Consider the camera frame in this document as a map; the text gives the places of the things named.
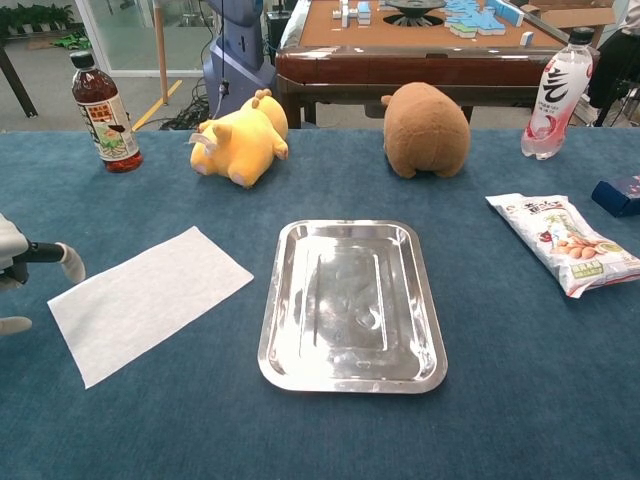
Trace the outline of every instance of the brown plush toy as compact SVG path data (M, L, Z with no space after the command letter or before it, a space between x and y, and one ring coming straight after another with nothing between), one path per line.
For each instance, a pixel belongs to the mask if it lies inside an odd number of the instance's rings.
M401 177L416 170L441 177L458 173L469 153L471 132L462 110L426 83L408 83L382 97L384 150Z

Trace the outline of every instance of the water bottle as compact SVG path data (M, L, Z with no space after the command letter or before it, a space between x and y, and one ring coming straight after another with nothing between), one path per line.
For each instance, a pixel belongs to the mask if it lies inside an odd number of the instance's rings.
M593 32L592 28L574 28L569 45L545 67L533 114L522 134L525 156L546 160L562 147L573 110L591 78L593 59L588 46Z

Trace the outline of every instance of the bottle label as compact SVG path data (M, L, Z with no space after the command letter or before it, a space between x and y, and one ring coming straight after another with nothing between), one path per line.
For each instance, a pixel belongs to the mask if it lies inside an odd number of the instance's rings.
M542 74L536 106L525 130L528 138L548 141L549 147L562 143L569 119L589 83L592 70L591 62L571 63L556 58L549 62Z
M105 162L124 160L138 152L120 95L102 102L78 102L78 107L100 158Z

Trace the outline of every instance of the yellow plush toy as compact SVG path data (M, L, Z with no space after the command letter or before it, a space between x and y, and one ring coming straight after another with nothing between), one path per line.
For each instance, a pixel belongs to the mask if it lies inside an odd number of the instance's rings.
M288 157L288 131L287 117L271 91L258 90L240 110L198 126L189 140L195 143L191 167L249 188L271 166L274 155Z

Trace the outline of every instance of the blue tablecloth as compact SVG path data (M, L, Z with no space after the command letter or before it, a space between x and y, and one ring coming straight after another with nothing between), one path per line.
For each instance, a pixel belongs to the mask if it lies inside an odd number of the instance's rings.
M640 173L640 133L573 129L553 159L518 131L475 131L451 179L404 180L379 131L291 132L290 159L252 190L201 177L188 132L141 133L144 165L107 173L89 136L0 135L0 212L34 241L63 241L89 274L192 225L255 279L84 390L46 301L69 287L32 265L0 313L0 478L638 479L640 282L565 297L484 200L566 194L601 234L640 254L640 217L590 199ZM299 219L392 219L422 243L449 359L418 396L279 390L256 360L277 236Z

